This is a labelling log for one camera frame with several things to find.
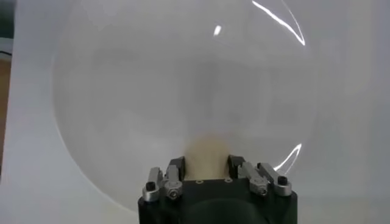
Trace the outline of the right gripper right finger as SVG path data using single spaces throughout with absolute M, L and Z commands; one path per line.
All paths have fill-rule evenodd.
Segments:
M 292 195 L 292 184 L 286 176 L 280 175 L 270 164 L 258 163 L 253 166 L 242 156 L 229 155 L 227 159 L 229 177 L 231 179 L 246 178 L 249 190 L 265 197 L 271 188 L 280 197 Z

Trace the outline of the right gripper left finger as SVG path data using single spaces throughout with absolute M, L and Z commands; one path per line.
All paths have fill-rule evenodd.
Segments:
M 162 196 L 168 200 L 177 200 L 183 194 L 184 179 L 185 158 L 183 156 L 170 160 L 165 173 L 159 167 L 153 167 L 142 189 L 142 199 L 148 203 L 159 201 Z

